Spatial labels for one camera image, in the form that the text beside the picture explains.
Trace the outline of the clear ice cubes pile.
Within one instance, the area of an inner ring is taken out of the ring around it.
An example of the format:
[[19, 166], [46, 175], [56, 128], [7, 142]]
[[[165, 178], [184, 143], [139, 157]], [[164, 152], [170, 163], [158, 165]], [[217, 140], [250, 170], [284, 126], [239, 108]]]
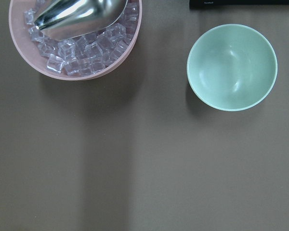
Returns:
[[34, 8], [24, 12], [31, 41], [46, 61], [46, 69], [68, 76], [96, 74], [112, 65], [128, 48], [137, 28], [139, 2], [127, 2], [120, 18], [111, 26], [79, 37], [55, 41], [34, 27], [34, 16], [45, 2], [38, 0]]

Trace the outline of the mint green bowl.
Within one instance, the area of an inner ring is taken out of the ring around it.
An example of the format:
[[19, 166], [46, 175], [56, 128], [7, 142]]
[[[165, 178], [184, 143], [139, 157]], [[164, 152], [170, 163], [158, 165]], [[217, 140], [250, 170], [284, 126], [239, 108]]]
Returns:
[[254, 107], [277, 78], [276, 53], [257, 30], [240, 24], [214, 27], [193, 44], [186, 63], [188, 83], [206, 105], [222, 111]]

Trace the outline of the metal ice scoop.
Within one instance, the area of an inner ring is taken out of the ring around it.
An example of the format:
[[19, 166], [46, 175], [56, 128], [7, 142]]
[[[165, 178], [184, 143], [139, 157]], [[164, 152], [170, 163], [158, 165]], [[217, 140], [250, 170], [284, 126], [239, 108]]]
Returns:
[[104, 29], [122, 15], [126, 0], [47, 0], [34, 17], [34, 26], [56, 41]]

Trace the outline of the pink bowl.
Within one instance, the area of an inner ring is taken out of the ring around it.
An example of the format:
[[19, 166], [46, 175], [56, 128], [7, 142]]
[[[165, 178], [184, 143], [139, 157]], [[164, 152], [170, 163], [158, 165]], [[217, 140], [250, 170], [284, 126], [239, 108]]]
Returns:
[[84, 77], [70, 77], [65, 73], [55, 73], [46, 69], [47, 60], [45, 57], [39, 55], [39, 50], [37, 46], [30, 40], [30, 37], [27, 32], [27, 26], [24, 23], [23, 13], [25, 10], [28, 10], [31, 7], [35, 6], [34, 0], [12, 0], [10, 1], [9, 7], [9, 28], [12, 40], [14, 45], [21, 55], [21, 57], [36, 71], [39, 73], [59, 80], [67, 81], [80, 81], [80, 80], [90, 80], [99, 78], [109, 74], [118, 68], [129, 56], [131, 53], [139, 34], [140, 25], [142, 22], [143, 14], [143, 3], [141, 0], [137, 0], [136, 3], [139, 7], [139, 16], [137, 21], [136, 31], [134, 36], [127, 47], [126, 51], [109, 67], [106, 69], [92, 75]]

